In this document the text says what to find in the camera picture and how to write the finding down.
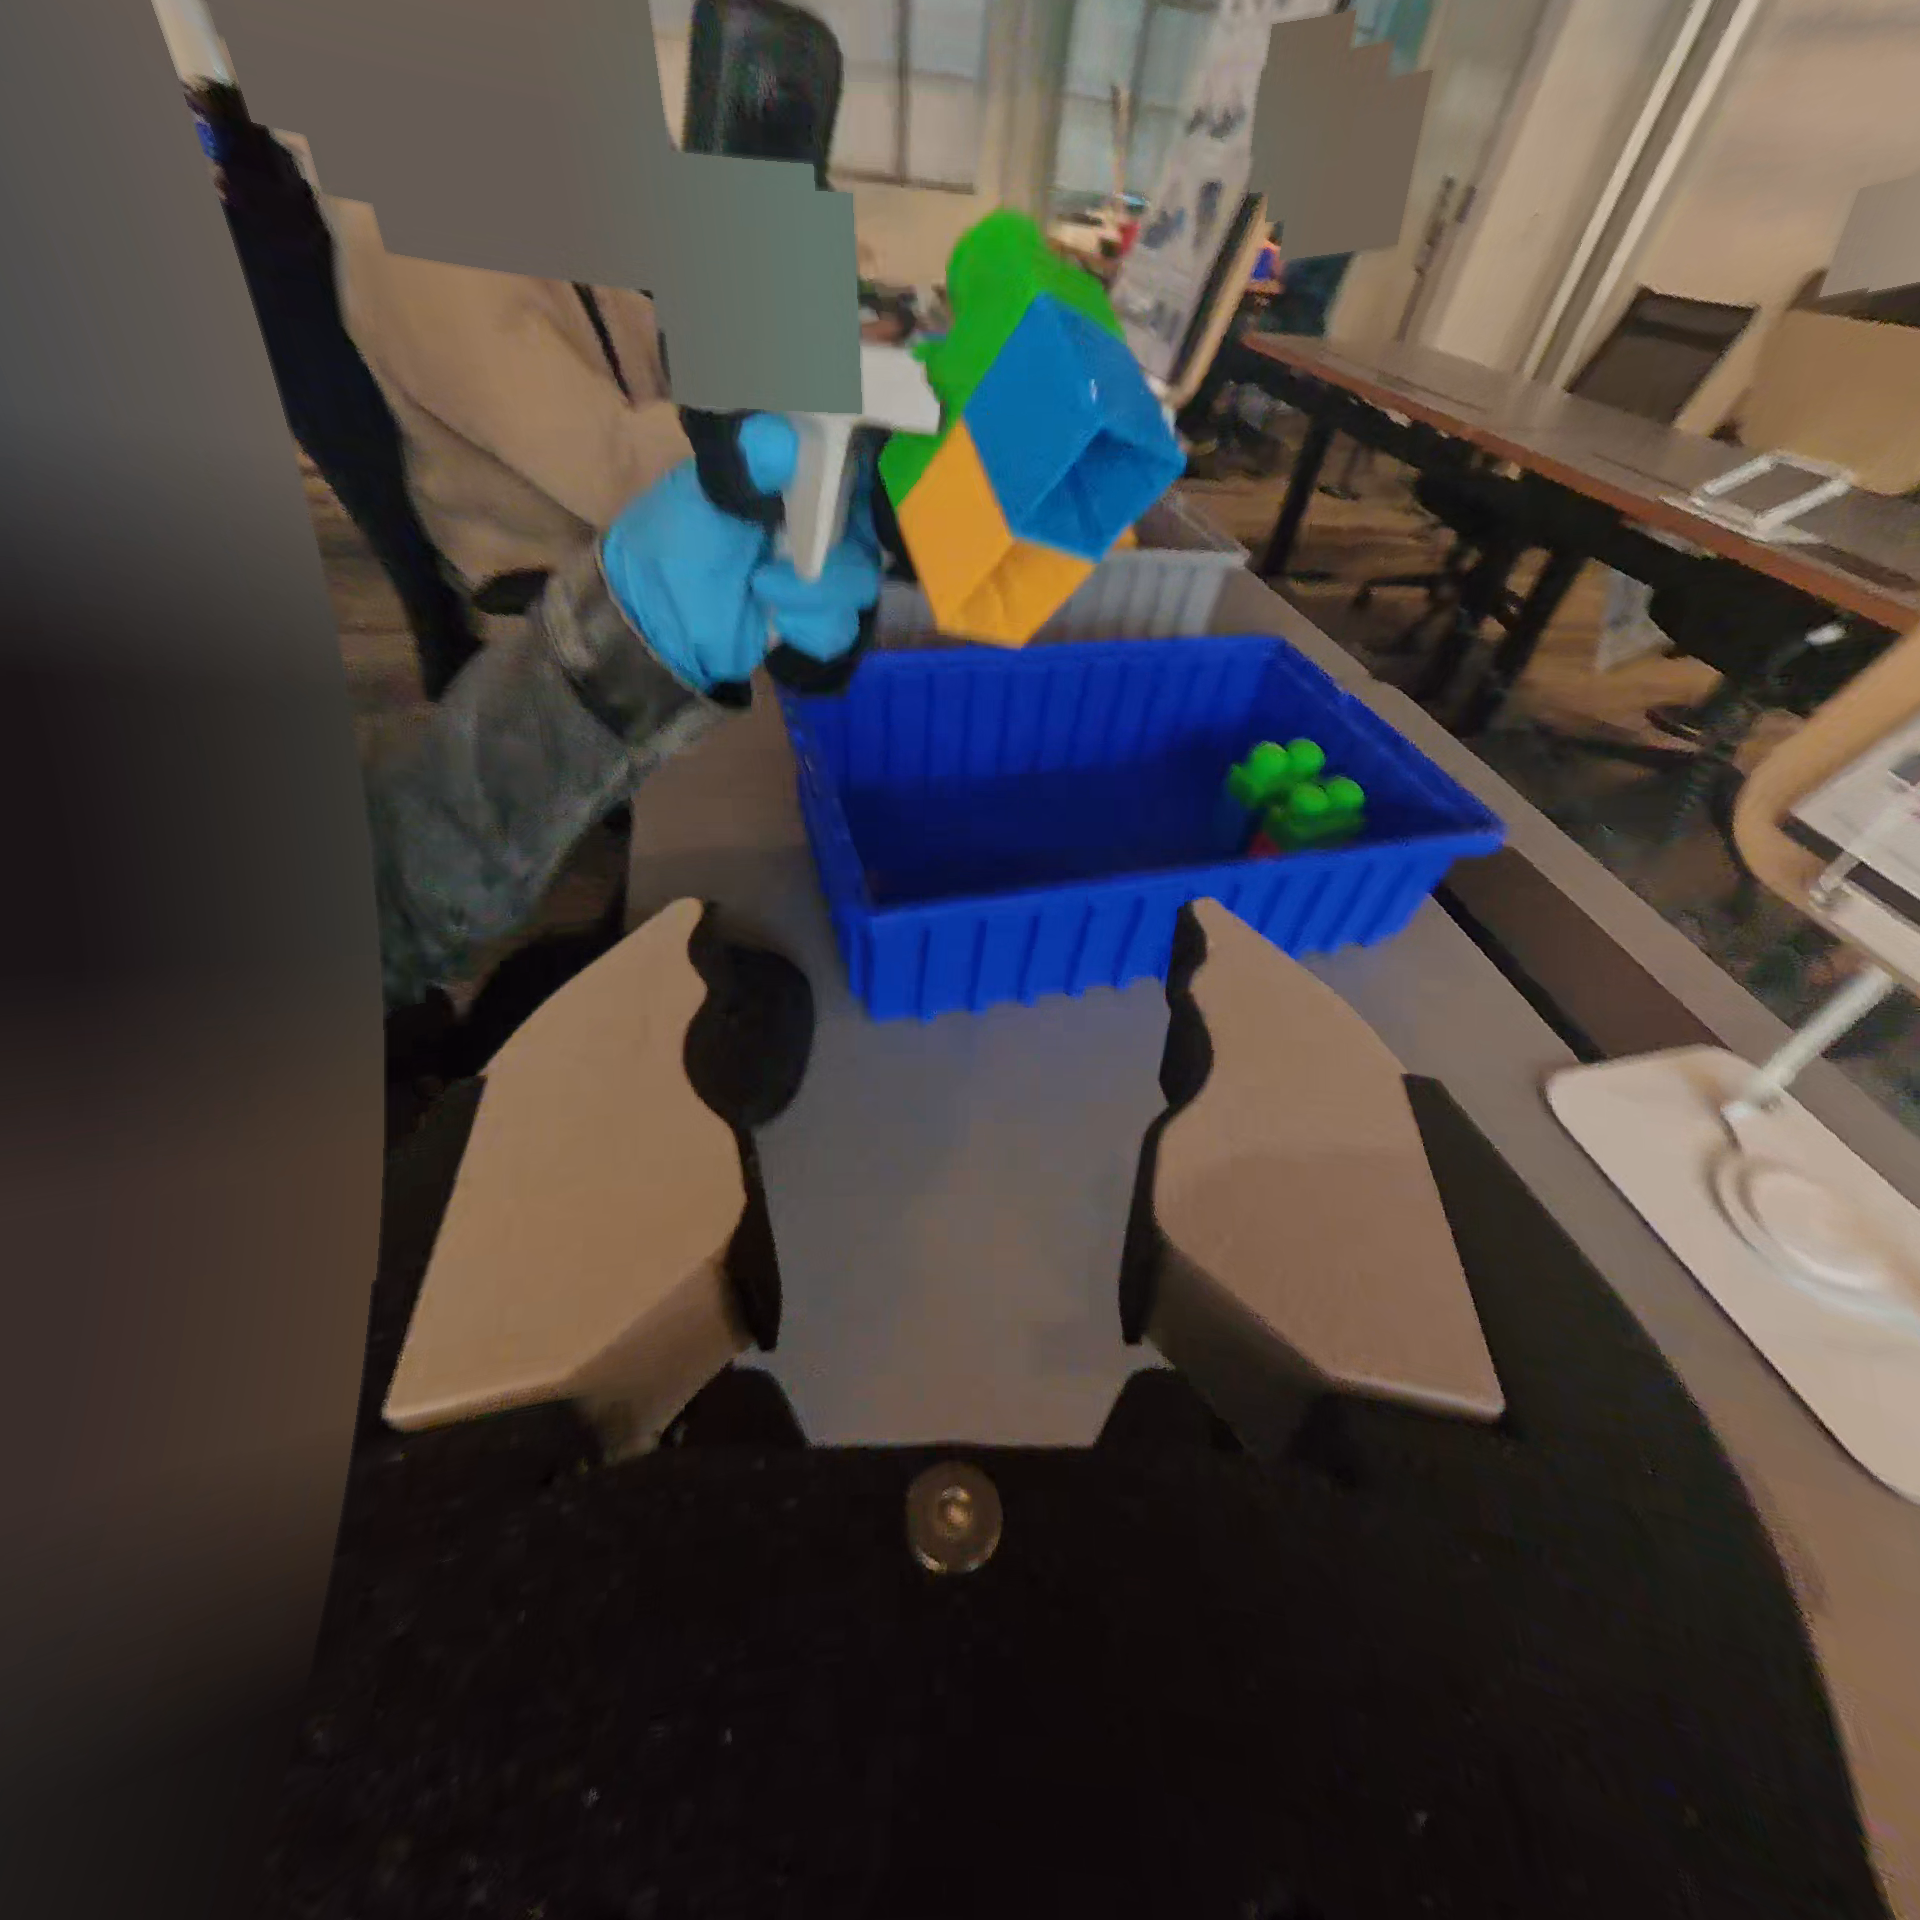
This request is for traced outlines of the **person's left forearm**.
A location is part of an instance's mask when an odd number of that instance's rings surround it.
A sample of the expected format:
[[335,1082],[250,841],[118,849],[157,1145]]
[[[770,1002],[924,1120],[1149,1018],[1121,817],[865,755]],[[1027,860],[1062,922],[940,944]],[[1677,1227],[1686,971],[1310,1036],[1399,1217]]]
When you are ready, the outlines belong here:
[[524,928],[587,830],[723,716],[660,665],[596,557],[558,569],[369,764],[381,1008],[418,1005]]

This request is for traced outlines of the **person's torso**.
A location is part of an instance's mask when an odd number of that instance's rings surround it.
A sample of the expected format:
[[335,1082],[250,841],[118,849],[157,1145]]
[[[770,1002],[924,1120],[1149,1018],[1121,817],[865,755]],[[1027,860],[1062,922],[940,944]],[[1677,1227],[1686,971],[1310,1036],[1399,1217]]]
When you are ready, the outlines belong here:
[[546,576],[689,458],[645,296],[388,251],[230,83],[182,93],[281,411],[399,598],[436,701]]

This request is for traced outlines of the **blue building block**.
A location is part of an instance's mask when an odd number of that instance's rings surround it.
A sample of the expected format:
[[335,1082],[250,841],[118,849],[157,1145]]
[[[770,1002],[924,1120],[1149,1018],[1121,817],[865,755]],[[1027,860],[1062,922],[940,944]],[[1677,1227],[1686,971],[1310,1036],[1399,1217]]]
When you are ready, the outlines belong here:
[[1015,538],[1100,563],[1187,458],[1127,344],[1039,292],[962,414]]

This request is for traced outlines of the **black office chair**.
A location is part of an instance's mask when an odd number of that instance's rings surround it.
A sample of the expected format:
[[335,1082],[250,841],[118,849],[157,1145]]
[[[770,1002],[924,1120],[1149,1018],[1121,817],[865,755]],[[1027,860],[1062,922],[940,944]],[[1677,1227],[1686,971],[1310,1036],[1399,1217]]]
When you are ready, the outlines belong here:
[[1567,382],[1567,395],[1652,426],[1677,426],[1733,349],[1754,305],[1663,296],[1641,285]]

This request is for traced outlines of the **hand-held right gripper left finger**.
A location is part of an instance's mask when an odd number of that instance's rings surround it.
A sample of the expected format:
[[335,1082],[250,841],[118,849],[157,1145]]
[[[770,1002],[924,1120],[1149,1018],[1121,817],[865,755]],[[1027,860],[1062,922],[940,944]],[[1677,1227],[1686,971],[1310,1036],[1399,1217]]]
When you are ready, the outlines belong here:
[[683,1068],[703,1004],[690,955],[721,942],[742,944],[714,904],[663,905],[481,1074],[386,1426],[570,1405],[603,1457],[638,1457],[732,1363],[777,1346],[783,1280],[761,1171],[774,1120],[735,1131]]

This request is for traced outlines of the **blue plastic bin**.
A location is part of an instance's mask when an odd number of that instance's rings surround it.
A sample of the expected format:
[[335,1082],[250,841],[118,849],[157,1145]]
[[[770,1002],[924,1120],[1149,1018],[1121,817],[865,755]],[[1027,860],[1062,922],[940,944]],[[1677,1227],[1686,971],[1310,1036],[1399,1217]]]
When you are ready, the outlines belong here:
[[[1163,979],[1226,905],[1286,955],[1394,939],[1499,819],[1281,635],[870,654],[777,692],[849,985],[876,1020],[980,1014]],[[1359,825],[1259,849],[1231,768],[1310,741]]]

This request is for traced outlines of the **orange building block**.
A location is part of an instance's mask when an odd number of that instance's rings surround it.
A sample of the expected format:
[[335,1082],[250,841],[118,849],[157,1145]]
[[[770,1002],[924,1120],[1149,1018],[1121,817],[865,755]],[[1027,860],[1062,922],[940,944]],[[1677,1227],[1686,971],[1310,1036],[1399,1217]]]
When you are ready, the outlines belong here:
[[934,630],[999,649],[1037,638],[1097,568],[1015,532],[964,424],[945,433],[895,523]]

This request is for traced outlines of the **person's left hand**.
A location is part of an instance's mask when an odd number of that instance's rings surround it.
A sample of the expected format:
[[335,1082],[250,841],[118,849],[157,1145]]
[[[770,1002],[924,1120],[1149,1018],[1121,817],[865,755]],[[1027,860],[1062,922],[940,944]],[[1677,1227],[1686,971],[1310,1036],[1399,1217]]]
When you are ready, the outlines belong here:
[[763,667],[802,692],[844,691],[873,643],[887,560],[873,453],[855,448],[844,532],[806,579],[780,547],[798,428],[774,414],[686,410],[682,421],[690,458],[598,544],[619,612],[682,685],[721,706],[747,704]]

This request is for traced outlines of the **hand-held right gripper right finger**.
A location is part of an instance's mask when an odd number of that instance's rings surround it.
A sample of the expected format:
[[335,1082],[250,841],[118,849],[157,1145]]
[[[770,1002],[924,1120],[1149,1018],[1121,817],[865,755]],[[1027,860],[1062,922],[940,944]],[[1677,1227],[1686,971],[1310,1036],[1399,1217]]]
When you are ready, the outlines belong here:
[[1324,1408],[1495,1426],[1505,1390],[1399,1056],[1230,908],[1182,908],[1121,1333],[1255,1457]]

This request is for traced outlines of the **wooden display board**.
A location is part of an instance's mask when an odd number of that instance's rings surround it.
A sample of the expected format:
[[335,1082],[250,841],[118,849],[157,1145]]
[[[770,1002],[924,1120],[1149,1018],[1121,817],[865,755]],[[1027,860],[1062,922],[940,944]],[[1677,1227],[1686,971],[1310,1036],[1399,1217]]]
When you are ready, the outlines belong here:
[[1171,394],[1244,201],[1268,36],[1285,5],[1213,5],[1195,45],[1159,179],[1111,291],[1127,345]]

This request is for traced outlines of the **wooden office desk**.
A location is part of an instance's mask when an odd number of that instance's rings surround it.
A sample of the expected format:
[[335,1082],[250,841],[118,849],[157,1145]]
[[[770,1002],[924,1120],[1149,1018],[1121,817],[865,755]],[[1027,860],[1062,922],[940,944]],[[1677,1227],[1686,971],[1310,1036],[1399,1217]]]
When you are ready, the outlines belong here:
[[1420,345],[1356,349],[1274,333],[1235,340],[1221,361],[1235,379],[1257,385],[1307,421],[1281,514],[1255,563],[1266,580],[1289,573],[1330,444],[1343,436],[1404,467],[1429,467],[1451,445],[1469,448],[1820,605],[1895,634],[1915,626],[1911,501],[1854,492],[1805,518],[1807,544],[1761,540],[1714,523],[1691,498],[1697,488],[1739,465],[1739,448],[1571,398],[1537,379]]

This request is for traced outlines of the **grey plastic bin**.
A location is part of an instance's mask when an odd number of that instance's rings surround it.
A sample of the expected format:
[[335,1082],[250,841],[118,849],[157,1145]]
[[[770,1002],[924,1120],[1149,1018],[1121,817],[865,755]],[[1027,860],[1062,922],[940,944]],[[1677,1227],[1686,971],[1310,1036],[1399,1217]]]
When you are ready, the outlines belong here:
[[[1245,569],[1242,544],[1221,549],[1133,547],[1100,563],[1031,643],[1189,638],[1210,628],[1230,576]],[[932,624],[922,587],[887,584],[877,605],[877,646],[902,652],[964,645]]]

